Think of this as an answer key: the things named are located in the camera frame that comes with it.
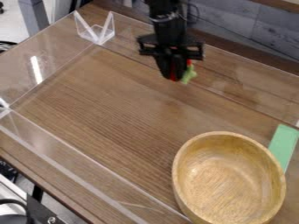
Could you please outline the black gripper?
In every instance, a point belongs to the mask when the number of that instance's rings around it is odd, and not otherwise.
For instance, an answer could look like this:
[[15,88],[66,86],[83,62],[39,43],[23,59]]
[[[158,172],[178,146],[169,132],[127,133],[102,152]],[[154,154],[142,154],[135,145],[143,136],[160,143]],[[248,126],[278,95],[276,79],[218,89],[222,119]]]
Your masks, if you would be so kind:
[[139,53],[156,57],[161,73],[168,80],[172,79],[172,66],[174,79],[180,81],[186,71],[188,59],[204,60],[205,43],[188,32],[182,18],[156,20],[154,33],[139,36],[137,42]]

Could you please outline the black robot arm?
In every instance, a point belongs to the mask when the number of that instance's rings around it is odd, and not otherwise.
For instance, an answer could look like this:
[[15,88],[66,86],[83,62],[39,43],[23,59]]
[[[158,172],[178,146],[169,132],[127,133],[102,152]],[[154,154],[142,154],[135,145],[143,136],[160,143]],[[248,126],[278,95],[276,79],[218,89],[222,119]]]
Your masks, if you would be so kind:
[[182,0],[145,0],[154,33],[137,38],[139,54],[153,56],[162,76],[188,84],[198,74],[193,62],[205,58],[205,43],[188,32]]

